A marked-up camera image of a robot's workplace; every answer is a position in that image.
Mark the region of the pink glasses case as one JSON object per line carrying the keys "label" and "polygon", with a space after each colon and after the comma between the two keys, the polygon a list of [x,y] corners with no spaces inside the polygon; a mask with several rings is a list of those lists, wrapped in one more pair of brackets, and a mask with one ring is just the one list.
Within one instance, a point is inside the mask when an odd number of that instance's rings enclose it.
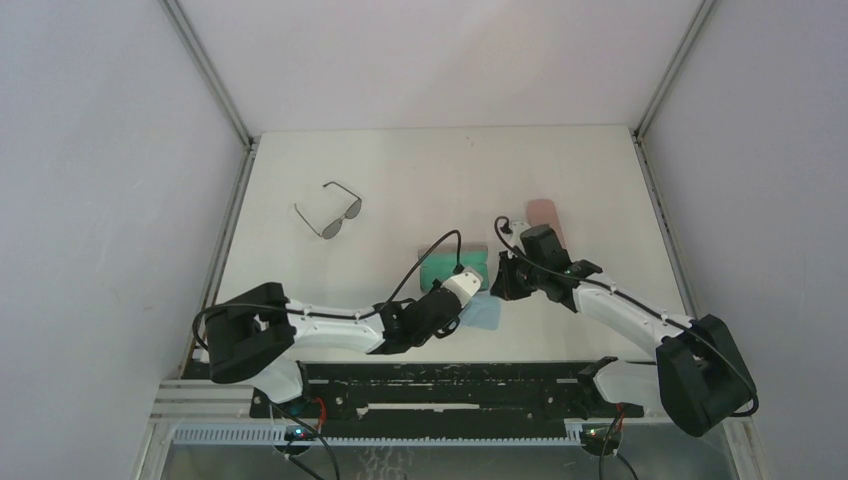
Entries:
{"label": "pink glasses case", "polygon": [[565,247],[562,225],[555,203],[550,199],[534,199],[526,204],[525,215],[531,227],[548,225],[556,234],[560,244]]}

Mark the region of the grey marbled glasses case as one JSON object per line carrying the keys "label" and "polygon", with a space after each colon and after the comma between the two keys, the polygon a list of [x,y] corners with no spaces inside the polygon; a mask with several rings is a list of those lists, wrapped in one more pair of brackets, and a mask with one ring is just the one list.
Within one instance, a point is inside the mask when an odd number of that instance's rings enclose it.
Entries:
{"label": "grey marbled glasses case", "polygon": [[419,267],[419,286],[422,292],[429,291],[436,281],[444,282],[455,274],[456,261],[461,265],[461,272],[471,270],[481,282],[481,289],[490,288],[488,269],[488,246],[483,243],[464,244],[458,253],[456,245],[448,244],[437,247]]}

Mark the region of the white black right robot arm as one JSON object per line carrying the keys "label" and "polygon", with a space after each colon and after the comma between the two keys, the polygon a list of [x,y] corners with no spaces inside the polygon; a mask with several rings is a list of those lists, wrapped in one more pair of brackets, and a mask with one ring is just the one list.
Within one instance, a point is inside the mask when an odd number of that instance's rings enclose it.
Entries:
{"label": "white black right robot arm", "polygon": [[618,286],[588,260],[574,260],[548,224],[529,226],[499,216],[504,249],[490,287],[517,301],[543,293],[573,313],[598,321],[649,356],[646,363],[604,357],[578,375],[584,410],[606,402],[659,412],[700,437],[727,418],[749,418],[760,398],[726,323],[714,316],[672,314]]}

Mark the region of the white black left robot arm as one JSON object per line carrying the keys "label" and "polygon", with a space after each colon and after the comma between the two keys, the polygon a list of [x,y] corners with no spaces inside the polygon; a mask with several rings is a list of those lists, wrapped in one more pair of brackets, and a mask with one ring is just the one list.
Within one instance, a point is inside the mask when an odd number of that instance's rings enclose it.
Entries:
{"label": "white black left robot arm", "polygon": [[194,325],[206,334],[212,382],[248,384],[281,404],[302,397],[306,384],[304,368],[287,357],[288,350],[405,353],[442,336],[479,287],[469,275],[458,274],[416,300],[345,310],[291,300],[281,284],[268,282],[201,311]]}

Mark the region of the small light blue cloth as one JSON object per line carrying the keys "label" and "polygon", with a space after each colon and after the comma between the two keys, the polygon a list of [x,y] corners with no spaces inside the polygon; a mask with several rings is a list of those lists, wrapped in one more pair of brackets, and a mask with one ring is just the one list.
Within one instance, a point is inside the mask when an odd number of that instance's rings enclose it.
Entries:
{"label": "small light blue cloth", "polygon": [[459,316],[461,327],[472,327],[488,331],[499,328],[501,319],[501,300],[488,292],[479,292],[464,308]]}

